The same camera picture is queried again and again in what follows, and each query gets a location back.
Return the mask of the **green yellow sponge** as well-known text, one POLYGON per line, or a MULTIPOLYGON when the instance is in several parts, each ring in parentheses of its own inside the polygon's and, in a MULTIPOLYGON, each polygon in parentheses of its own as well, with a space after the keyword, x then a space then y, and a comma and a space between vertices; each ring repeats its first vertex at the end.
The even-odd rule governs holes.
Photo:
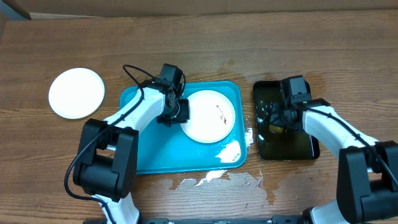
POLYGON ((272 133, 275 133, 275 134, 282 134, 282 133, 285 132, 285 128, 284 127, 276 126, 276 125, 273 125, 273 124, 269 125, 269 130, 272 133))

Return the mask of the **white plate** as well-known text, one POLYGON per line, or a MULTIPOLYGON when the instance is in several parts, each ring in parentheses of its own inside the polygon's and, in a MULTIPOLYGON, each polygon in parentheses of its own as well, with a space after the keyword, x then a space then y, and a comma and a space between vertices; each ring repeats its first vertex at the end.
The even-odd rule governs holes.
POLYGON ((188 97, 190 119, 181 124, 192 140, 211 144, 224 139, 234 128, 236 112, 232 102, 214 90, 201 90, 188 97))
POLYGON ((61 73, 49 89, 49 105, 59 116, 80 119, 102 104, 105 86, 101 77, 87 68, 71 68, 61 73))

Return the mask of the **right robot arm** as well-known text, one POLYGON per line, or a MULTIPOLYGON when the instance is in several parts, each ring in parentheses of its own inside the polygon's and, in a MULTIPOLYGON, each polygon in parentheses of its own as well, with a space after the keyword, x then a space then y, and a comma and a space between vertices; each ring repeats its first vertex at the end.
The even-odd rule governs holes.
POLYGON ((302 76, 280 81, 283 104, 271 108, 269 128, 304 131, 338 159, 336 199, 308 208, 300 223, 367 223, 397 216, 397 143, 358 131, 322 98, 312 99, 302 76))

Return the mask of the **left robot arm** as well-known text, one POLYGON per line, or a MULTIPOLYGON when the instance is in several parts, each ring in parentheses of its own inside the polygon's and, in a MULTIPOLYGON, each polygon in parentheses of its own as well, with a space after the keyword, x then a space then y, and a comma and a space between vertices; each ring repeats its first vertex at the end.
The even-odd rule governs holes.
POLYGON ((166 63, 158 77, 137 85, 134 98, 117 113, 102 121, 89 119, 65 173, 66 193, 98 202, 105 214, 103 223, 138 223, 131 189, 139 135, 152 120, 170 127, 190 119, 189 102, 182 98, 185 87, 185 74, 166 63))

